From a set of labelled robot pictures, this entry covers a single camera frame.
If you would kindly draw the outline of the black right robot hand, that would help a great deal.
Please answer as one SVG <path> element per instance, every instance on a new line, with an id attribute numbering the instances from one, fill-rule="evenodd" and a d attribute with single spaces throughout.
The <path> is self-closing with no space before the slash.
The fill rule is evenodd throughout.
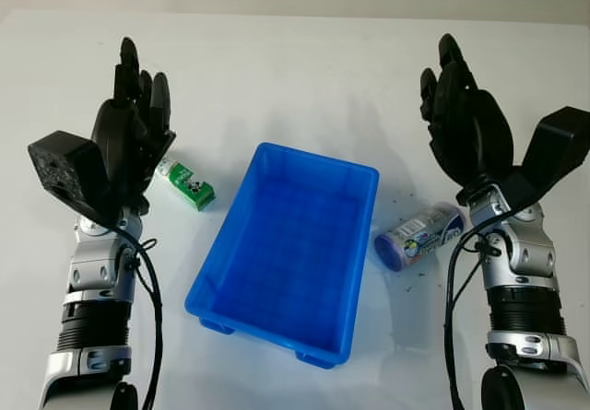
<path id="1" fill-rule="evenodd" d="M 480 88 L 455 38 L 438 44 L 441 73 L 422 71 L 420 115 L 443 172 L 462 188 L 499 181 L 513 167 L 513 137 L 496 99 Z"/>

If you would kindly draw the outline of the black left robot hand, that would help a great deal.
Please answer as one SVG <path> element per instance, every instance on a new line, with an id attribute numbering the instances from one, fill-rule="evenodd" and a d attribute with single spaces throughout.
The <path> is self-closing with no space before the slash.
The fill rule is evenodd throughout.
<path id="1" fill-rule="evenodd" d="M 149 210 L 144 192 L 176 137 L 170 121 L 168 78 L 142 69 L 134 42 L 123 38 L 113 96 L 101 104 L 91 139 L 117 201 L 139 216 Z"/>

